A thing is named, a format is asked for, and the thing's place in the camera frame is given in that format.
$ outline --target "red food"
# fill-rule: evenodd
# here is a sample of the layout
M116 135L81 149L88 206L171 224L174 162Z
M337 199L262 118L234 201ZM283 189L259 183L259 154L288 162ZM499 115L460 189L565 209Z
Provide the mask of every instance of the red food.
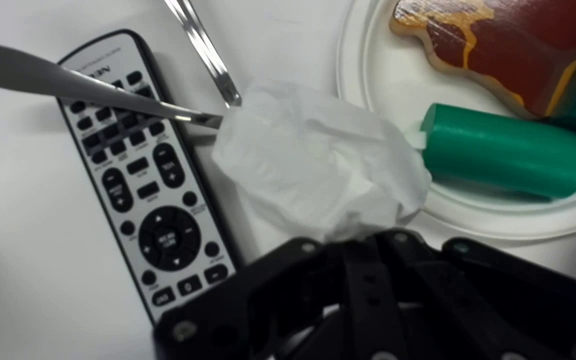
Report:
M546 118L576 70L576 0L399 0L391 28L419 36L430 62Z

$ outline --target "white tissue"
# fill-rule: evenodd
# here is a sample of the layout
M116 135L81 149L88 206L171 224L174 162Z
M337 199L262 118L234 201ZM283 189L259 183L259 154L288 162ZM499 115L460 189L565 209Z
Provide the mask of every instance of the white tissue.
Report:
M212 154L253 217L315 240L407 224L430 175L385 118L293 84L253 84L223 122Z

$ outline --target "remote control button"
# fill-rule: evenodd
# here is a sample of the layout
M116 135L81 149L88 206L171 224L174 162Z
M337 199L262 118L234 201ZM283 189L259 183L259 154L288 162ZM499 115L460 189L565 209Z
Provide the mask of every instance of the remote control button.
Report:
M141 158L128 165L128 175L139 175L149 168L149 161Z
M141 199L150 199L150 197L154 197L154 194L159 194L159 192L161 192L161 186L159 186L157 183L150 183L150 185L147 185L144 189L136 190L136 194L139 194Z
M154 211L142 222L141 249L154 269L183 270L195 262L202 249L200 226L181 209Z
M174 149L171 144L159 144L153 156L165 185L168 189L181 189L187 181L187 175L181 161L174 154Z
M128 212L132 209L130 189L120 170L116 168L106 170L103 176L103 185L115 211Z
M202 290L202 281L200 281L200 277L192 277L192 279L187 279L181 284L176 284L176 289L181 290L183 297L190 297L190 295Z
M94 165L103 165L103 162L106 162L109 161L109 156L106 156L106 153L105 150L99 150L99 153L94 153L93 154L93 158L91 158Z
M91 153L93 149L100 147L103 139L99 135L93 135L88 139L85 139L85 149Z
M125 224L120 226L120 232L122 232L125 237L132 237L132 235L135 235L135 224L132 224L132 222L125 222Z
M111 153L112 153L115 156L126 153L126 144L125 144L125 140L115 143L115 144L111 147Z
M141 144L144 144L144 143L147 143L144 133L135 133L135 135L130 136L130 144L132 144L132 147L141 147Z
M154 297L153 297L153 304L163 308L166 304L174 303L174 293L173 289L165 289L165 290L159 290Z
M105 129L105 139L106 140L111 140L111 139L115 139L118 135L120 135L120 126L118 124L112 124L112 126Z
M93 120L91 118L83 118L79 124L76 124L79 130L88 130L93 129Z
M139 126L141 120L136 118L136 115L130 112L126 118L122 118L122 124L126 130L130 130L130 129Z
M206 249L205 249L205 254L215 259L220 254L220 246L217 242L208 242Z
M205 277L206 277L206 283L208 283L208 284L215 284L215 283L220 283L220 281L228 279L228 269L223 267L223 264L218 264L218 267L215 267L215 269L208 269L208 270L205 272Z
M187 205L188 209L197 206L197 202L198 202L198 199L197 199L195 192L187 192L187 194L185 194L185 205Z
M128 75L128 84L139 84L142 78L144 78L142 72L132 72Z
M144 97L144 98L154 98L154 95L153 95L153 88L150 88L150 86L136 91L136 95L141 95L141 97Z
M112 117L111 109L103 109L97 112L97 120L106 122Z
M144 287L154 287L154 283L157 283L157 274L154 272L149 270L149 272L142 274L142 284Z
M150 126L150 135L153 135L153 136L159 136L159 135L163 135L163 133L166 133L166 126L165 126L163 122L154 122L154 124Z
M87 102L75 102L72 107L71 107L71 112L72 115L81 115L81 112L85 112L87 111Z

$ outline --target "circular navigation button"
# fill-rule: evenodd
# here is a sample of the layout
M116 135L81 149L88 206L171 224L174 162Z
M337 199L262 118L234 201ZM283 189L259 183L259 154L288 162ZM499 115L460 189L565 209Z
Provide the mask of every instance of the circular navigation button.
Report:
M206 257L215 259L220 254L220 246L217 242L208 242L205 253L206 253Z
M157 274L154 272L144 272L142 274L142 283L144 283L144 287L153 287L154 283L157 283Z
M197 199L195 192L187 192L187 194L185 194L185 205L187 205L188 209L197 206L197 202L198 202L198 199Z
M132 235L135 235L135 224L132 224L132 222L125 222L125 224L120 226L120 232L122 232L125 237L132 237Z
M141 249L154 269L183 270L195 262L202 249L200 226L181 209L159 209L142 222Z

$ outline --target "remote control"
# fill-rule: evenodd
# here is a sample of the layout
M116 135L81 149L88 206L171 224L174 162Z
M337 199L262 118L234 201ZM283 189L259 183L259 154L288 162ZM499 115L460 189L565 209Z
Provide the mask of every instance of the remote control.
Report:
M61 66L171 100L149 44L130 31L85 44ZM238 253L176 122L58 105L153 323L234 274Z

